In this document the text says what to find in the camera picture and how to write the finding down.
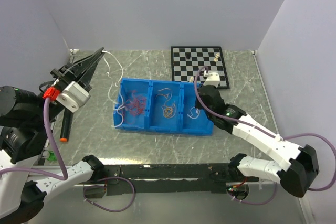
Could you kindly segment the blue three-compartment plastic bin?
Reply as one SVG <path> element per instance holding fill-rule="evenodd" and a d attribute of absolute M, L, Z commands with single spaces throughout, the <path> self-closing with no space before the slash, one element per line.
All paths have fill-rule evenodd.
<path fill-rule="evenodd" d="M 196 108 L 194 85 L 185 82 L 122 79 L 113 112 L 113 127 L 208 136 L 214 124 Z"/>

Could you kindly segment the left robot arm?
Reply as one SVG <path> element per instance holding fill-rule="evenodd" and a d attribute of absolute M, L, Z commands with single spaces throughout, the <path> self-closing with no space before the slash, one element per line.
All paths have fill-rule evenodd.
<path fill-rule="evenodd" d="M 57 115 L 76 112 L 89 100 L 90 81 L 103 56 L 100 48 L 52 70 L 53 79 L 39 86 L 39 94 L 1 87 L 1 223 L 25 223 L 70 187 L 103 179 L 104 165 L 93 155 L 70 168 L 58 157 L 60 174 L 34 169 L 45 144 L 56 147 L 51 123 Z"/>

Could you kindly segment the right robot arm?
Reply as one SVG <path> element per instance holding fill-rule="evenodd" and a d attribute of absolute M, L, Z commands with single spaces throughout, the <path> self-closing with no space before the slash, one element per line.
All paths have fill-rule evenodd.
<path fill-rule="evenodd" d="M 239 107 L 225 103 L 213 85 L 196 89 L 197 108 L 214 125 L 258 148 L 270 160 L 238 154 L 231 160 L 229 175 L 235 181 L 258 177 L 279 183 L 291 195 L 302 198 L 319 173 L 316 150 L 284 140 L 256 122 Z"/>

